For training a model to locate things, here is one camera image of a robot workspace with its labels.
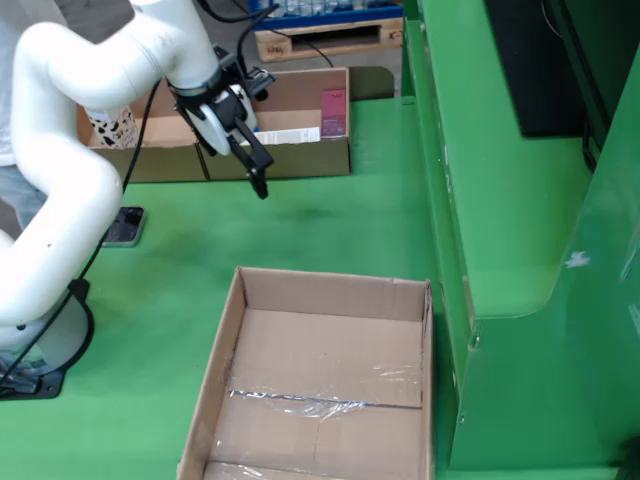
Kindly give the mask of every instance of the black cable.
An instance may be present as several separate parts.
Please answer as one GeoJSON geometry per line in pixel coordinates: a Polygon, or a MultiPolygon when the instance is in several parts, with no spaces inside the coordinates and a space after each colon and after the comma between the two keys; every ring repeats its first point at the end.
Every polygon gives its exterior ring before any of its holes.
{"type": "Polygon", "coordinates": [[[591,148],[589,147],[589,140],[591,138],[590,132],[589,119],[586,119],[584,122],[584,130],[582,131],[582,156],[584,157],[584,163],[587,164],[587,168],[593,173],[596,171],[598,162],[596,161],[596,158],[593,156],[591,148]]]}
{"type": "Polygon", "coordinates": [[[211,8],[211,5],[209,5],[207,0],[196,0],[196,1],[198,2],[198,5],[200,5],[200,8],[202,8],[209,16],[215,18],[216,20],[222,23],[244,22],[245,20],[251,20],[257,17],[261,13],[261,11],[254,12],[251,14],[249,12],[246,12],[248,15],[243,17],[222,17],[213,11],[213,9],[211,8]]]}
{"type": "MultiPolygon", "coordinates": [[[[244,13],[249,13],[249,11],[244,8],[242,5],[240,5],[240,3],[238,2],[238,0],[231,0],[233,2],[233,4],[238,7],[240,10],[242,10],[244,13]]],[[[269,30],[272,33],[275,33],[277,35],[280,35],[282,37],[286,37],[288,39],[290,39],[292,42],[298,42],[298,43],[304,43],[305,45],[311,47],[313,50],[315,50],[316,52],[318,52],[318,54],[320,54],[320,56],[322,58],[324,58],[327,63],[329,64],[329,66],[331,68],[334,68],[333,62],[331,60],[329,60],[329,57],[327,57],[318,47],[316,47],[313,43],[311,43],[309,40],[306,40],[304,38],[300,38],[300,37],[293,37],[291,35],[287,35],[286,33],[283,32],[279,32],[278,30],[274,30],[273,28],[270,28],[268,26],[266,26],[264,23],[260,23],[260,26],[266,30],[269,30]]]]}
{"type": "Polygon", "coordinates": [[[280,5],[277,3],[274,3],[269,8],[265,8],[264,10],[261,10],[260,15],[254,18],[251,21],[251,23],[246,26],[246,28],[242,31],[242,33],[238,37],[238,47],[237,47],[236,57],[238,59],[238,62],[240,63],[240,66],[242,67],[242,72],[244,73],[245,76],[247,75],[247,67],[246,67],[246,64],[244,63],[244,55],[242,55],[242,44],[244,43],[244,40],[247,38],[247,35],[249,35],[249,32],[251,32],[251,30],[253,30],[256,26],[260,25],[263,22],[263,20],[267,18],[267,16],[271,12],[274,12],[278,8],[280,8],[280,5]]]}
{"type": "Polygon", "coordinates": [[[253,99],[253,93],[251,93],[251,90],[247,85],[248,73],[247,73],[247,66],[244,63],[244,60],[240,62],[240,60],[236,57],[235,64],[240,74],[240,83],[241,83],[240,86],[242,87],[242,90],[245,91],[245,93],[249,96],[250,99],[253,99]]]}
{"type": "MultiPolygon", "coordinates": [[[[124,192],[127,191],[127,185],[129,185],[131,174],[133,173],[133,169],[136,166],[136,162],[138,161],[138,155],[140,155],[140,149],[142,148],[142,140],[144,138],[144,131],[145,131],[145,128],[147,127],[149,112],[151,111],[151,103],[153,102],[153,97],[155,96],[156,91],[158,90],[160,81],[161,80],[158,80],[155,83],[155,85],[151,89],[151,92],[149,93],[149,99],[147,100],[147,105],[144,109],[144,115],[142,117],[142,124],[140,125],[140,135],[138,136],[138,143],[136,143],[136,148],[133,151],[133,155],[131,157],[131,163],[129,164],[129,169],[127,170],[127,174],[125,175],[124,180],[122,182],[123,194],[124,192]]],[[[100,249],[102,248],[102,242],[107,237],[108,233],[109,233],[109,230],[107,230],[102,236],[102,238],[100,239],[98,246],[95,248],[95,250],[91,254],[91,257],[89,258],[89,261],[82,269],[82,272],[80,272],[80,275],[78,276],[78,280],[82,280],[84,276],[87,274],[87,272],[89,271],[89,268],[91,268],[91,265],[93,265],[93,262],[95,261],[96,257],[98,256],[98,253],[100,253],[100,249]]],[[[7,370],[2,374],[2,377],[0,377],[0,388],[2,387],[2,384],[6,381],[6,379],[9,378],[9,375],[11,375],[11,372],[13,372],[16,369],[18,364],[29,353],[29,351],[38,342],[38,340],[40,340],[42,335],[44,335],[46,331],[49,329],[49,327],[51,327],[51,325],[58,318],[62,310],[64,310],[64,307],[67,306],[67,303],[69,303],[69,300],[71,300],[71,297],[75,293],[75,285],[78,285],[77,281],[74,284],[74,286],[69,287],[69,293],[67,293],[67,295],[64,297],[64,299],[62,300],[62,303],[60,303],[58,308],[55,309],[55,311],[53,312],[49,320],[47,320],[47,323],[45,323],[44,327],[42,327],[42,329],[36,334],[36,336],[31,339],[31,341],[27,344],[25,349],[20,353],[20,355],[18,355],[18,357],[13,361],[13,363],[9,366],[9,368],[7,368],[7,370]]]]}
{"type": "Polygon", "coordinates": [[[549,27],[549,29],[558,37],[558,38],[562,38],[562,35],[560,35],[560,32],[558,32],[557,29],[557,25],[554,26],[553,23],[551,22],[551,19],[549,18],[549,16],[547,16],[547,8],[545,6],[546,0],[540,0],[540,7],[542,8],[542,16],[544,17],[544,21],[547,23],[547,27],[549,27]]]}

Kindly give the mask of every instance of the clear packing tape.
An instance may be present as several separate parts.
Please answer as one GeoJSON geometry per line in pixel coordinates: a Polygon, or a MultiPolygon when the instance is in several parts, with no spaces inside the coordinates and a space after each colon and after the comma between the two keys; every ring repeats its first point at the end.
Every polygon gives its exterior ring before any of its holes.
{"type": "Polygon", "coordinates": [[[229,393],[229,397],[234,396],[240,396],[243,399],[263,399],[274,410],[305,418],[318,418],[321,422],[331,417],[361,410],[367,406],[375,406],[375,404],[366,402],[319,400],[309,397],[296,397],[294,395],[241,392],[239,390],[233,390],[229,393]],[[280,400],[294,400],[294,402],[281,402],[280,400]]]}
{"type": "MultiPolygon", "coordinates": [[[[344,365],[337,366],[344,371],[344,365]]],[[[341,388],[332,374],[311,382],[312,388],[305,382],[297,384],[304,387],[300,390],[290,388],[305,396],[283,394],[282,385],[258,383],[261,375],[239,370],[235,375],[231,368],[227,379],[204,480],[418,479],[420,401],[407,406],[407,395],[400,395],[394,404],[371,387],[393,384],[419,400],[420,364],[358,369],[351,376],[359,385],[355,390],[341,388]],[[367,401],[345,399],[347,391],[367,401]]]]}
{"type": "MultiPolygon", "coordinates": [[[[302,470],[275,471],[246,465],[209,463],[203,480],[308,480],[317,474],[302,470]]],[[[323,477],[326,480],[345,480],[337,477],[323,477]]]]}

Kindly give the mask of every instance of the floor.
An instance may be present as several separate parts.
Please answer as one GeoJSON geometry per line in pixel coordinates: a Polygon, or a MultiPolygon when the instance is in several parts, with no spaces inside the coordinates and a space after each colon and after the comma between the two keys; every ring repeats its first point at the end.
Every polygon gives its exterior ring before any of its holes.
{"type": "MultiPolygon", "coordinates": [[[[64,14],[69,27],[79,35],[92,42],[100,42],[109,37],[126,22],[128,22],[133,10],[127,0],[55,0],[64,14]]],[[[214,10],[220,15],[239,15],[242,12],[231,0],[209,0],[214,10]]],[[[246,23],[222,24],[201,13],[202,20],[213,42],[223,48],[235,49],[239,33],[245,28],[246,23]]],[[[258,60],[258,52],[255,41],[250,36],[245,44],[245,58],[247,65],[262,65],[270,71],[304,70],[324,68],[326,61],[320,57],[306,60],[292,60],[261,64],[258,60]]],[[[331,57],[335,66],[356,65],[380,65],[393,72],[396,78],[396,86],[399,85],[401,69],[400,49],[382,50],[377,52],[355,53],[348,55],[336,55],[331,57]]],[[[13,210],[0,201],[0,230],[16,237],[20,232],[13,210]]]]}
{"type": "MultiPolygon", "coordinates": [[[[2,478],[175,478],[237,265],[437,275],[415,105],[351,114],[353,175],[272,181],[265,202],[245,182],[131,186],[125,201],[149,212],[142,240],[103,250],[89,272],[96,334],[63,394],[0,407],[2,478]]],[[[453,392],[437,391],[451,395],[440,428],[453,392]]]]}

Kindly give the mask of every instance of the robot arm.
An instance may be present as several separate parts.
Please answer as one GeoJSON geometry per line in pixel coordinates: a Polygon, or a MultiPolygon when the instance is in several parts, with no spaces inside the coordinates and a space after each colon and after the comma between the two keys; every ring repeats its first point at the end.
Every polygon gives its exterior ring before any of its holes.
{"type": "Polygon", "coordinates": [[[250,96],[273,77],[261,71],[245,79],[232,56],[219,61],[191,0],[131,3],[134,19],[99,45],[48,23],[32,26],[18,44],[13,150],[20,171],[48,199],[14,243],[0,232],[0,327],[49,311],[120,207],[118,173],[77,138],[76,103],[120,107],[166,76],[205,148],[236,154],[266,196],[264,169],[272,159],[251,133],[250,96]],[[239,147],[244,139],[252,154],[239,147]]]}

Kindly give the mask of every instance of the cardboard box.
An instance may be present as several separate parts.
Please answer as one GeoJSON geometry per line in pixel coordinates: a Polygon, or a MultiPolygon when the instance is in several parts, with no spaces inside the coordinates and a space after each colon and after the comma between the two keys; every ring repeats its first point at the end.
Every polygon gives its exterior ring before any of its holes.
{"type": "Polygon", "coordinates": [[[431,478],[431,290],[239,268],[179,480],[431,478]]]}
{"type": "MultiPolygon", "coordinates": [[[[344,89],[349,105],[349,69],[334,68],[277,74],[277,81],[268,89],[269,97],[254,102],[261,131],[321,127],[322,93],[344,89]]],[[[147,96],[131,104],[140,126],[147,96]]],[[[174,98],[165,81],[154,98],[143,149],[132,175],[132,182],[184,182],[245,179],[246,170],[233,156],[213,157],[200,147],[190,127],[174,111],[174,98]]],[[[122,176],[126,173],[133,148],[105,148],[93,131],[84,110],[79,109],[80,140],[115,165],[122,176]]],[[[346,112],[346,133],[340,138],[320,139],[310,143],[269,145],[267,150],[275,163],[267,169],[269,178],[348,175],[349,109],[346,112]]]]}

